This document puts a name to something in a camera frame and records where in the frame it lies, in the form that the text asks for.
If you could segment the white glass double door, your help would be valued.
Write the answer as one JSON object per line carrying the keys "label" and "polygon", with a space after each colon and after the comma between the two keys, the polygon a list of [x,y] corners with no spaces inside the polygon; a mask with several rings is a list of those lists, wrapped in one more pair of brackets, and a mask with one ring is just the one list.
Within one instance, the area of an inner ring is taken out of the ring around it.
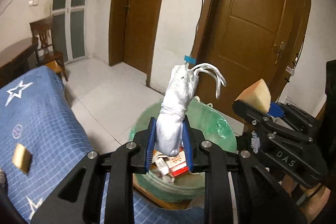
{"label": "white glass double door", "polygon": [[86,0],[52,0],[52,41],[66,63],[82,59],[85,53],[84,19]]}

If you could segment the gold small box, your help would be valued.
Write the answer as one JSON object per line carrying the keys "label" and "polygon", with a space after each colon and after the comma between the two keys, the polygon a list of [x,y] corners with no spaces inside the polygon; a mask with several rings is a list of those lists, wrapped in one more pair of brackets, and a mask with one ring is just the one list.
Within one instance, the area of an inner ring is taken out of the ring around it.
{"label": "gold small box", "polygon": [[18,143],[14,150],[14,155],[12,158],[12,163],[23,173],[28,174],[30,170],[30,165],[32,162],[32,154],[29,150],[23,146],[21,143]]}

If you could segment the wooden chair right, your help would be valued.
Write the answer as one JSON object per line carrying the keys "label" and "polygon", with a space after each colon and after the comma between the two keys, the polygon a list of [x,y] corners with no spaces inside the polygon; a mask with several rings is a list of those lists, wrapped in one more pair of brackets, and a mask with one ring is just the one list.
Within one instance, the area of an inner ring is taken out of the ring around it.
{"label": "wooden chair right", "polygon": [[52,26],[52,16],[30,23],[32,36],[38,42],[35,50],[37,67],[47,66],[68,81],[63,53],[55,49],[52,41]]}

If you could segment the dark wooden dining table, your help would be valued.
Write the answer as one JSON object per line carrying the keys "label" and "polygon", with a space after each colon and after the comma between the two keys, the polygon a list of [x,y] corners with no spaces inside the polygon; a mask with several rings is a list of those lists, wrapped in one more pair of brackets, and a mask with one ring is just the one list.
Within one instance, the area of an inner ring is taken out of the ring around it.
{"label": "dark wooden dining table", "polygon": [[28,58],[37,46],[37,38],[25,38],[1,51],[1,88],[30,70]]}

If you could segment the green lined trash bin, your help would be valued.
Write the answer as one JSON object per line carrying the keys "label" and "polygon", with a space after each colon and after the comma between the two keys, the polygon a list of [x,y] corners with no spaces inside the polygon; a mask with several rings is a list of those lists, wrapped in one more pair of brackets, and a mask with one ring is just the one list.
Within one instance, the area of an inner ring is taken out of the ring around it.
{"label": "green lined trash bin", "polygon": [[[162,101],[158,101],[141,113],[130,130],[129,141],[133,140],[137,132],[148,128],[150,118],[158,117],[161,103]],[[195,143],[193,145],[193,170],[197,169],[196,156],[206,157],[206,154],[200,149],[202,141],[196,140],[198,136],[198,134],[194,133],[196,130],[203,133],[205,140],[211,141],[221,147],[222,150],[232,153],[237,151],[234,131],[224,116],[217,110],[194,98],[188,106],[186,115],[191,128],[189,130],[189,139],[191,143]],[[175,178],[172,183],[163,181],[152,170],[147,174],[136,174],[135,177],[139,186],[165,202],[175,203],[183,200],[192,200],[205,192],[204,173],[186,172]]]}

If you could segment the red white cigarette box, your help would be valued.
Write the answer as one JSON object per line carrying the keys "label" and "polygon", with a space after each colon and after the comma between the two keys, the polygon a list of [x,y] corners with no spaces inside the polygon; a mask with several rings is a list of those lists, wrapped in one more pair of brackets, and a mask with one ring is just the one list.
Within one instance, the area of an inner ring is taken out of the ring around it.
{"label": "red white cigarette box", "polygon": [[173,177],[177,177],[189,171],[184,151],[181,151],[175,157],[168,157],[165,162],[169,167],[169,171],[173,175]]}

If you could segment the brown wooden door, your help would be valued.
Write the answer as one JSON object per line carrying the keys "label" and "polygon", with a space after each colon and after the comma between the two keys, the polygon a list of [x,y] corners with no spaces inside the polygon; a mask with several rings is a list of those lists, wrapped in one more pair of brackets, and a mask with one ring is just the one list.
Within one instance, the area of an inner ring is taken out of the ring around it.
{"label": "brown wooden door", "polygon": [[111,0],[109,65],[124,62],[146,74],[150,85],[162,0]]}
{"label": "brown wooden door", "polygon": [[276,100],[302,46],[310,7],[311,0],[211,0],[194,55],[198,63],[216,66],[227,85],[217,97],[214,80],[201,75],[201,101],[233,117],[234,100],[258,80]]}

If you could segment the white medicine box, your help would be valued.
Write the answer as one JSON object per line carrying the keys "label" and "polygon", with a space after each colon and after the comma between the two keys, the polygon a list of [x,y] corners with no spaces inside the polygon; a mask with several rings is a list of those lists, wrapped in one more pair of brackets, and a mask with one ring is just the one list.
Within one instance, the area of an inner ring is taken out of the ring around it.
{"label": "white medicine box", "polygon": [[175,179],[170,172],[166,159],[168,159],[166,155],[154,150],[152,159],[152,164],[154,165],[154,168],[152,169],[152,172],[163,182],[173,184]]}

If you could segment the wall light switch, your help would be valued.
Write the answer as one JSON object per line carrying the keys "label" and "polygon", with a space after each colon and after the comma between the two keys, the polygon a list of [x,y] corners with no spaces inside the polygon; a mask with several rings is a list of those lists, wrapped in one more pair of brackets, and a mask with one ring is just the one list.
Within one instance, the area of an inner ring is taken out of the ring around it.
{"label": "wall light switch", "polygon": [[31,0],[29,1],[29,7],[35,7],[39,3],[39,0]]}

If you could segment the yellow sponge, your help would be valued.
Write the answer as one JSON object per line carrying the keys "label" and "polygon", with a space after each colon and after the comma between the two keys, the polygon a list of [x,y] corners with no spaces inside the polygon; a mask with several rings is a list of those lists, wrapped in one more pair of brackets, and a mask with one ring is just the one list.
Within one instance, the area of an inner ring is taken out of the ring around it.
{"label": "yellow sponge", "polygon": [[271,94],[266,82],[260,79],[243,90],[235,100],[241,100],[262,113],[267,113],[270,109]]}

